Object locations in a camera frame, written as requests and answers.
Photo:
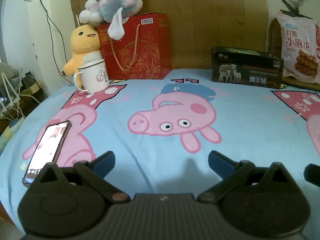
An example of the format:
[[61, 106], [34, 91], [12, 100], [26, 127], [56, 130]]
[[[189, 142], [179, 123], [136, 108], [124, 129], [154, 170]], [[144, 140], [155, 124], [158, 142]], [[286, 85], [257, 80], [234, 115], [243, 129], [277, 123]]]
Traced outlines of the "white wifi router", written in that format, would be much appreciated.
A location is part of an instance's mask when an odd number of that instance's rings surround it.
[[20, 115], [21, 117], [25, 118], [25, 115], [20, 107], [20, 95], [16, 92], [15, 88], [10, 83], [4, 72], [1, 73], [1, 81], [1, 87], [4, 87], [4, 99], [1, 99], [1, 116], [3, 116], [4, 113], [9, 113], [10, 109], [13, 109], [17, 112], [17, 116]]

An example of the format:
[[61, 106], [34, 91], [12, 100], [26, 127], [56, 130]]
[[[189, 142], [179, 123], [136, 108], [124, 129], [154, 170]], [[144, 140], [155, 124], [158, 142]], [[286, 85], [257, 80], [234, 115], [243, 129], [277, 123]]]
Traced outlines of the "yellow duck plush toy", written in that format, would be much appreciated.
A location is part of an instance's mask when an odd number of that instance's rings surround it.
[[73, 30], [70, 46], [72, 58], [64, 65], [63, 76], [74, 75], [83, 64], [103, 58], [98, 32], [89, 24], [81, 25]]

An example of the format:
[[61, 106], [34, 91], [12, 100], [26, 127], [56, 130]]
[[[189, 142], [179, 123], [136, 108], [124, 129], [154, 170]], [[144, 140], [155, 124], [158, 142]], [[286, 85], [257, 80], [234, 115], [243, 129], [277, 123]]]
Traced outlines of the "pink fried twist snack bag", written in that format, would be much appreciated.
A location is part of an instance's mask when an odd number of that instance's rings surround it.
[[306, 17], [276, 14], [281, 29], [283, 77], [319, 84], [319, 26]]

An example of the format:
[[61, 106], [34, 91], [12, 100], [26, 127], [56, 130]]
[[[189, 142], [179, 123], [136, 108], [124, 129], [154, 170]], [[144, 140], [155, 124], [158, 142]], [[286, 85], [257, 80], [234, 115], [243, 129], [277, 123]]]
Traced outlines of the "smartphone with lit screen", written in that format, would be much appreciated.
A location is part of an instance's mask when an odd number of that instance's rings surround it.
[[66, 120], [46, 127], [22, 179], [24, 186], [29, 187], [33, 183], [46, 163], [57, 161], [71, 126], [71, 122]]

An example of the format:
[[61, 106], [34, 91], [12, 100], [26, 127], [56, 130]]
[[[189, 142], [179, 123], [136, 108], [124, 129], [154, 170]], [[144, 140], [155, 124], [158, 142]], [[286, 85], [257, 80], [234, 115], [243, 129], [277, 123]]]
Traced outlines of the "large brown cardboard sheet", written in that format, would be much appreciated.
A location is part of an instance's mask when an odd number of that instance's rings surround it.
[[214, 46], [265, 51], [266, 0], [143, 0], [167, 16], [173, 68], [209, 69]]

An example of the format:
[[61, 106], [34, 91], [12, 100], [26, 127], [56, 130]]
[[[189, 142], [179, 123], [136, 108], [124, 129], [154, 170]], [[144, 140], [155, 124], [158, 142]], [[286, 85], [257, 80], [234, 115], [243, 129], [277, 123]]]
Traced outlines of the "blue pig cartoon blanket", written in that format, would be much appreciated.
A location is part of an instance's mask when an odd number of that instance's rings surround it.
[[22, 183], [48, 125], [72, 124], [57, 164], [116, 156], [106, 180], [130, 196], [137, 193], [198, 195], [219, 177], [208, 165], [216, 150], [258, 166], [279, 161], [311, 206], [305, 227], [319, 239], [319, 188], [303, 176], [319, 164], [319, 93], [213, 82], [208, 70], [174, 70], [163, 80], [117, 80], [96, 94], [66, 85], [22, 122], [1, 154], [1, 204], [20, 227]]

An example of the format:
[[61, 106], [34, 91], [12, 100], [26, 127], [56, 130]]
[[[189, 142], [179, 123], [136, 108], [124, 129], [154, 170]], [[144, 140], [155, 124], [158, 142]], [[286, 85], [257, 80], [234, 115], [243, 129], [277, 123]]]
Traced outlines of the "black sheep print box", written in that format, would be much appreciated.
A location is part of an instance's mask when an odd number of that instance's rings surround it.
[[240, 48], [213, 47], [212, 81], [280, 88], [284, 60], [270, 53]]

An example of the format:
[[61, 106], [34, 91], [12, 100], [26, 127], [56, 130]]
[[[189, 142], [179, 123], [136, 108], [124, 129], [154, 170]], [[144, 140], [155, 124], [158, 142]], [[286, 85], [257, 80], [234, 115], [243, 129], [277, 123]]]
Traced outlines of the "pink grey plush toy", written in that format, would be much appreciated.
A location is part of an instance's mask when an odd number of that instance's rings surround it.
[[79, 22], [94, 27], [109, 23], [107, 33], [113, 40], [121, 40], [125, 35], [123, 24], [140, 12], [142, 0], [88, 0], [80, 12]]

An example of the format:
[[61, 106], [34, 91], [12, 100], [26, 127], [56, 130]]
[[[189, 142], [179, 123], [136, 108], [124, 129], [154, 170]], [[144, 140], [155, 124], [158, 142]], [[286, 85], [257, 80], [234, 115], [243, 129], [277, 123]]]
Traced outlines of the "red gift bag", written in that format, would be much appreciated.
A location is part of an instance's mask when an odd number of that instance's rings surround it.
[[98, 27], [100, 50], [108, 77], [114, 79], [161, 80], [172, 70], [166, 14], [148, 13], [129, 18], [125, 35], [109, 37], [110, 25]]

